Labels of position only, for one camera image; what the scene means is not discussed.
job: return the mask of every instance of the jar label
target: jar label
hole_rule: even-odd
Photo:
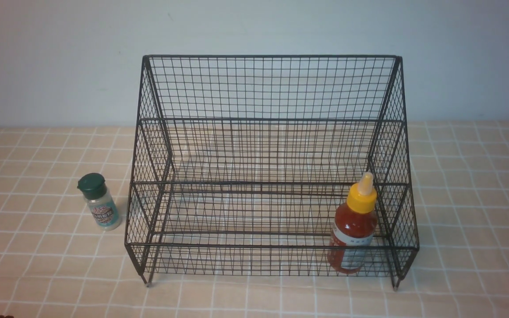
[[[113,201],[90,207],[89,211],[99,226],[113,225],[119,219],[119,213]]]
[[[331,234],[330,246],[369,246],[372,243],[374,234],[363,238],[354,238],[343,233],[337,225],[333,227]],[[366,255],[365,250],[345,250],[343,251],[343,259],[341,261],[341,268],[355,269],[362,266]]]

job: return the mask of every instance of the sriracha bottle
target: sriracha bottle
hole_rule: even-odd
[[[351,186],[347,201],[337,207],[329,246],[369,246],[372,242],[378,224],[373,179],[372,173],[365,172],[359,183]],[[365,250],[330,250],[327,261],[338,272],[354,274],[361,269],[365,254]]]

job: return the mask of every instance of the green cap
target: green cap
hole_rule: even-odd
[[[88,200],[95,200],[103,197],[107,193],[105,178],[99,173],[88,173],[78,180],[78,189]]]

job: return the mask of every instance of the spice jar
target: spice jar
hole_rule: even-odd
[[[84,195],[87,207],[95,223],[104,231],[111,231],[119,226],[121,218],[113,202],[111,193],[105,185],[105,178],[99,173],[88,173],[78,181],[78,189]]]

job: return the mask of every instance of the metal wire mesh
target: metal wire mesh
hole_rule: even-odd
[[[125,246],[145,282],[339,275],[335,209],[372,171],[379,226],[346,249],[397,287],[419,248],[408,157],[400,57],[145,56]]]

